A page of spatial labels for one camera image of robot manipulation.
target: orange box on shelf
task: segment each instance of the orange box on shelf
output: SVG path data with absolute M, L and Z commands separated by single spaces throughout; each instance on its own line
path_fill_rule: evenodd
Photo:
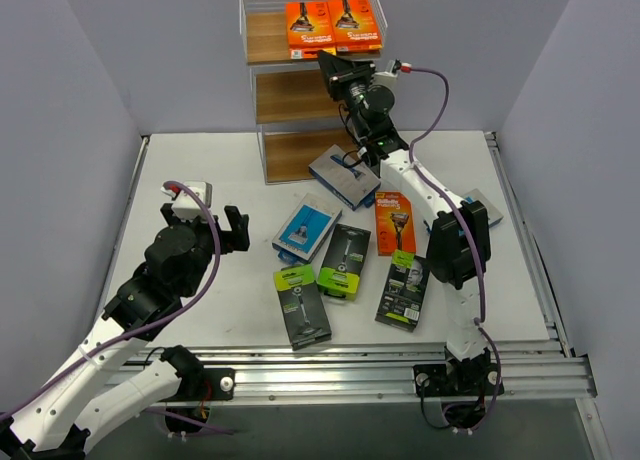
M 329 0 L 338 53 L 377 51 L 382 36 L 369 0 Z
M 293 60 L 317 58 L 318 51 L 336 53 L 326 2 L 287 3 L 287 41 Z
M 378 255 L 416 253 L 411 203 L 399 192 L 376 192 Z

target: screw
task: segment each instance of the screw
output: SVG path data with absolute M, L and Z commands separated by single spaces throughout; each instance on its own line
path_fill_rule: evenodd
M 223 377 L 222 380 L 220 380 L 220 390 L 223 392 L 233 390 L 233 379 L 231 377 Z
M 425 387 L 429 386 L 429 375 L 427 375 L 426 373 L 419 373 L 418 375 L 416 375 L 416 383 L 418 385 L 422 385 L 424 383 Z

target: white tabletop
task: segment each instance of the white tabletop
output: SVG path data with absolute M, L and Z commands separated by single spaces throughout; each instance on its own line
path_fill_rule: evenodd
M 416 132 L 403 132 L 410 140 Z M 417 157 L 452 191 L 479 188 L 504 214 L 491 229 L 492 258 L 487 265 L 487 330 L 496 341 L 548 340 L 549 336 L 518 244 L 506 201 L 481 132 L 435 132 L 421 142 Z M 154 346 L 282 347 L 288 338 L 273 272 L 285 266 L 271 240 L 306 193 L 343 207 L 341 223 L 375 231 L 373 209 L 351 211 L 317 181 L 265 185 L 254 133 L 153 135 L 142 167 L 130 216 L 109 284 L 112 298 L 143 260 L 144 250 L 165 224 L 160 192 L 166 180 L 203 180 L 214 186 L 213 213 L 236 205 L 249 215 L 251 248 L 222 257 L 218 276 L 200 303 L 165 327 Z M 383 185 L 384 190 L 393 190 Z M 428 235 L 416 218 L 418 252 L 426 253 Z M 328 242 L 313 261 L 319 272 Z M 374 321 L 390 257 L 379 257 L 375 235 L 353 302 L 325 299 L 333 338 L 321 345 L 444 343 L 447 335 L 443 287 L 433 277 L 420 323 L 413 333 Z

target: wooden shelf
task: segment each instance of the wooden shelf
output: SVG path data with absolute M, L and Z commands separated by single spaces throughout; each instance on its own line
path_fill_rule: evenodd
M 287 19 L 284 12 L 251 13 L 247 15 L 247 63 L 313 62 L 314 59 L 291 60 L 287 43 Z M 380 52 L 346 55 L 353 60 L 377 58 Z
M 338 104 L 329 97 L 320 70 L 256 75 L 257 123 L 338 116 Z
M 345 152 L 355 149 L 351 138 L 342 128 L 265 135 L 267 183 L 313 178 L 309 173 L 309 164 L 334 144 Z

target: lavender wall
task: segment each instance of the lavender wall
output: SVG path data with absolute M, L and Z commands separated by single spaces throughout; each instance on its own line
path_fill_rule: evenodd
M 140 147 L 66 0 L 0 0 L 0 410 L 97 308 Z
M 640 0 L 571 0 L 501 132 L 616 459 L 640 458 Z

